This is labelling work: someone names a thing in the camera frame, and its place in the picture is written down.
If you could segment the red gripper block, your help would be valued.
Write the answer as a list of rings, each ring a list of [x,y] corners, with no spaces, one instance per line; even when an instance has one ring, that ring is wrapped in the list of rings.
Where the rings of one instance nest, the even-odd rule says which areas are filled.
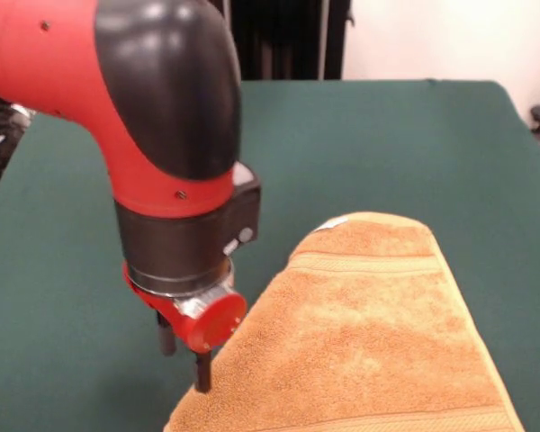
[[[247,312],[245,298],[234,290],[234,265],[223,265],[216,283],[204,290],[174,297],[151,292],[136,285],[124,270],[130,288],[155,311],[158,341],[164,356],[176,353],[181,340],[195,354],[194,388],[209,392],[212,388],[212,350],[222,346],[235,332]]]

